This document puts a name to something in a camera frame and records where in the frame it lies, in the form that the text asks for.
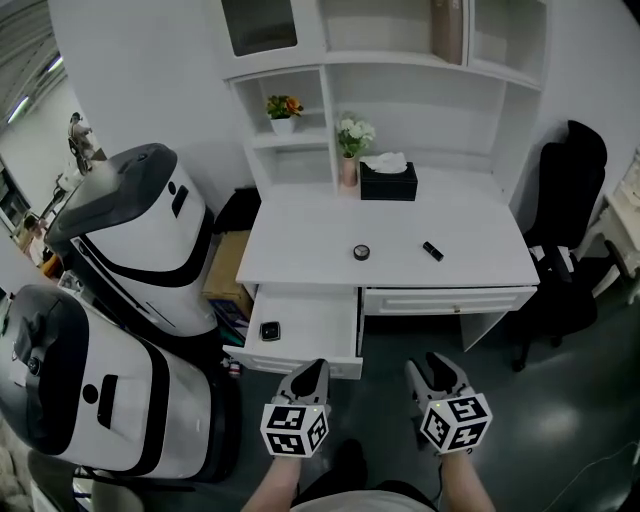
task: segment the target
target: cabinet door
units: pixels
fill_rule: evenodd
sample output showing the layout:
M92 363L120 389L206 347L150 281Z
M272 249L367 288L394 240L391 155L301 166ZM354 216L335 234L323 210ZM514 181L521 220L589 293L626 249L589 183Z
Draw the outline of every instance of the cabinet door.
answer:
M326 42L319 0L213 0L221 78L318 64Z

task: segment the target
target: tissue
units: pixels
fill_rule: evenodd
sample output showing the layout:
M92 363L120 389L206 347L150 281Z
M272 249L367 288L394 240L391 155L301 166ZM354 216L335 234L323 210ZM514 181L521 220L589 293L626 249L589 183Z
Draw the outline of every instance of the tissue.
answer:
M363 156L360 162L382 174L399 174L407 170L404 153L383 153L379 156Z

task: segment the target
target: small black device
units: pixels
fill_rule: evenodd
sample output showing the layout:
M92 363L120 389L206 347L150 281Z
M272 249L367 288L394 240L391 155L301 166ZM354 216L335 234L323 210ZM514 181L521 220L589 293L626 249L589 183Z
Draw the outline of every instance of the small black device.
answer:
M423 243L422 248L431 254L436 261L442 261L442 258L444 258L443 254L429 242Z
M260 338L262 341L278 341L280 339L280 322L260 324Z
M370 254L371 254L371 251L366 245L360 244L360 245L356 245L353 248L353 257L358 261L366 260Z

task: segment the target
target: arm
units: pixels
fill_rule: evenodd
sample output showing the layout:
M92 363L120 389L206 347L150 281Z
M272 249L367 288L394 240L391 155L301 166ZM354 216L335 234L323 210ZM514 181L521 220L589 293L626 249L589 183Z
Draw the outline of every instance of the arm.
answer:
M495 512L491 498L465 452L442 456L442 481L451 512Z
M288 512L300 479L301 460L276 457L242 512Z

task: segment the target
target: cable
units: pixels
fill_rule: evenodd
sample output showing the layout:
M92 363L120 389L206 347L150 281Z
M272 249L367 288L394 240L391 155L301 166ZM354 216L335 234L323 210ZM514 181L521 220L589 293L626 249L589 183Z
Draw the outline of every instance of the cable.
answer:
M547 510L549 510L551 507L553 507L553 505L555 505L555 503L562 497L562 495L567 491L567 489L569 487L571 487L571 485L580 477L580 475L582 473L584 473L587 469L589 469L591 466L595 466L596 464L599 464L601 462L604 462L605 460L610 460L613 459L615 457L617 457L618 455L620 455L623 451L625 451L627 448L629 448L629 446L638 446L638 443L636 441L630 441L627 444L625 444L622 448L620 448L616 453L614 453L613 455L609 455L607 457L602 457L601 459L598 459L594 462L591 462L589 464L587 464L585 467L583 467L578 474L573 478L573 480L571 480L571 482L569 482L567 484L567 486L562 489L562 491L560 491L560 494L558 494L555 499L549 503L549 505L547 506L547 508L545 508L542 512L547 512Z

